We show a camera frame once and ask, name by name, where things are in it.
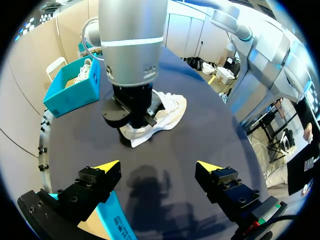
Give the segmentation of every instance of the blue box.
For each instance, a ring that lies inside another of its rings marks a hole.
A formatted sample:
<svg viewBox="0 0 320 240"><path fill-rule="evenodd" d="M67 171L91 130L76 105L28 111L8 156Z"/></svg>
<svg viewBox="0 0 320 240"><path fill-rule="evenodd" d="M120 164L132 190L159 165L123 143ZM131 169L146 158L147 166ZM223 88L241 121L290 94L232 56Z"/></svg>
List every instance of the blue box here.
<svg viewBox="0 0 320 240"><path fill-rule="evenodd" d="M92 61L88 78L66 87L68 81L78 76L80 68L85 64L85 59L91 59ZM98 101L99 89L99 61L88 55L60 69L46 92L43 104L58 118L72 110Z"/></svg>
<svg viewBox="0 0 320 240"><path fill-rule="evenodd" d="M88 49L93 47L88 42L86 42L85 44L86 44L86 47ZM85 48L84 48L84 45L82 44L82 42L78 43L78 49L79 49L79 52L84 52L85 51Z"/></svg>

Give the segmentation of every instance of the black cable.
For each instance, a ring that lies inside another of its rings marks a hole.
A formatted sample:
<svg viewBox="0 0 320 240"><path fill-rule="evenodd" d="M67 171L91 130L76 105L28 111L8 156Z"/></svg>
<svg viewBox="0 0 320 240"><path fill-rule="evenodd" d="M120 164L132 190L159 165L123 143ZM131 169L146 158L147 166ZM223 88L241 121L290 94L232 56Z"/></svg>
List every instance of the black cable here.
<svg viewBox="0 0 320 240"><path fill-rule="evenodd" d="M269 221L266 221L265 223L261 224L260 226L256 227L255 229L251 230L248 235L252 235L253 233L261 230L262 228L268 227L276 222L282 221L282 220L295 220L297 219L297 215L284 215L284 216L278 216L273 219L270 219Z"/></svg>

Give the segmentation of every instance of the black bag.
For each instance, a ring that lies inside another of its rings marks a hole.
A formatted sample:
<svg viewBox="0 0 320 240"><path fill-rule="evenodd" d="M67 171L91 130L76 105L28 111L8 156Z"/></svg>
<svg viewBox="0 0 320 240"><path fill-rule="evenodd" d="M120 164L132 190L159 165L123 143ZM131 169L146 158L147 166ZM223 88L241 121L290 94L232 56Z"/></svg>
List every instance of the black bag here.
<svg viewBox="0 0 320 240"><path fill-rule="evenodd" d="M201 59L200 57L188 57L186 59L186 63L192 67L193 69L196 69L198 71L201 71L202 70L202 67L203 67L203 63L204 63L204 60Z"/></svg>

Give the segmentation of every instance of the chair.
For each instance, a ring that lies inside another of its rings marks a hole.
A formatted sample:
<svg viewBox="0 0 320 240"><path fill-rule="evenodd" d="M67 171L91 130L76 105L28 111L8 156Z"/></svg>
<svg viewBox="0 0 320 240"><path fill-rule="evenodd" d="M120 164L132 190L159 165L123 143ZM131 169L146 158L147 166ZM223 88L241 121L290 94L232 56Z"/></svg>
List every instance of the chair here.
<svg viewBox="0 0 320 240"><path fill-rule="evenodd" d="M50 77L50 73L52 73L57 67L59 67L61 64L67 65L67 62L63 56L59 57L55 61L53 61L47 68L46 68L46 74L50 78L52 82L52 78Z"/></svg>

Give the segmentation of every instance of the white bag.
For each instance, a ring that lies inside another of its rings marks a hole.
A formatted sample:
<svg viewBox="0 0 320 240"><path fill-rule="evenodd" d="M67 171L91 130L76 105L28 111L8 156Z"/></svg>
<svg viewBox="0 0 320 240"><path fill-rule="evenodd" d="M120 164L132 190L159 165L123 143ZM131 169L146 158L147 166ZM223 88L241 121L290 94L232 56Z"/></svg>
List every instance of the white bag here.
<svg viewBox="0 0 320 240"><path fill-rule="evenodd" d="M204 74L210 75L210 74L214 74L216 73L216 70L213 66L211 66L210 64L203 62L202 64L202 72Z"/></svg>

